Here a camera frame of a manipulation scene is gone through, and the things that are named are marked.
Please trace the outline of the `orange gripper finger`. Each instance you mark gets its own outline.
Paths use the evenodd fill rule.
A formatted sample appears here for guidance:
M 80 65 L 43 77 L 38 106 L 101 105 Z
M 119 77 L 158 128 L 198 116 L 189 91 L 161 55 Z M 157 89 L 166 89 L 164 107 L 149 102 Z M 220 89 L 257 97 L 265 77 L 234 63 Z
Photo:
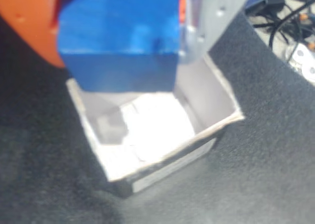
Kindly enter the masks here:
M 0 0 L 0 16 L 48 63 L 64 68 L 57 50 L 61 0 Z

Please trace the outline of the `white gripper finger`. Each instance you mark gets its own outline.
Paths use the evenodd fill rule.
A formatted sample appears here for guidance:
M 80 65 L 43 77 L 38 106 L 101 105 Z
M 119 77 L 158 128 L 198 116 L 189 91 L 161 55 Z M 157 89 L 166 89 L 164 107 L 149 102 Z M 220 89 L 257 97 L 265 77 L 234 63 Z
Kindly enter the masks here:
M 180 0 L 180 63 L 192 63 L 203 57 L 246 1 Z

